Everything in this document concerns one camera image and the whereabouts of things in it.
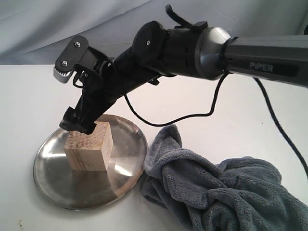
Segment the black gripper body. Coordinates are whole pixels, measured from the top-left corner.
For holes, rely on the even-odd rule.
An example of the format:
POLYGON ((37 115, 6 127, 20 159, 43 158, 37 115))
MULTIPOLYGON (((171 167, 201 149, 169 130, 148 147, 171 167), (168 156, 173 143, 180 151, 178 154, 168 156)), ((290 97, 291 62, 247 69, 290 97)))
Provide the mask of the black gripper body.
POLYGON ((78 65, 73 79, 80 80, 82 94, 72 109, 73 125, 93 125, 119 98, 128 93, 128 66, 102 64, 96 69, 78 65))

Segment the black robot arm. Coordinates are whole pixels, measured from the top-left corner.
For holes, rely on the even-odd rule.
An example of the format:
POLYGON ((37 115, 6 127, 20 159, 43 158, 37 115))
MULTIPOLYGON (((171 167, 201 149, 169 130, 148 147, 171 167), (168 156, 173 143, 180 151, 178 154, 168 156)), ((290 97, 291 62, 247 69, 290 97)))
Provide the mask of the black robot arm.
POLYGON ((116 58, 89 46, 83 36, 68 43, 54 66, 61 83, 80 81, 81 97, 60 122, 67 131, 91 134, 96 120, 122 96, 162 76, 216 80, 238 73, 306 87, 306 35, 238 38, 208 23, 191 24, 170 5, 166 13, 177 23, 165 29, 157 21, 143 25, 132 45, 116 58))

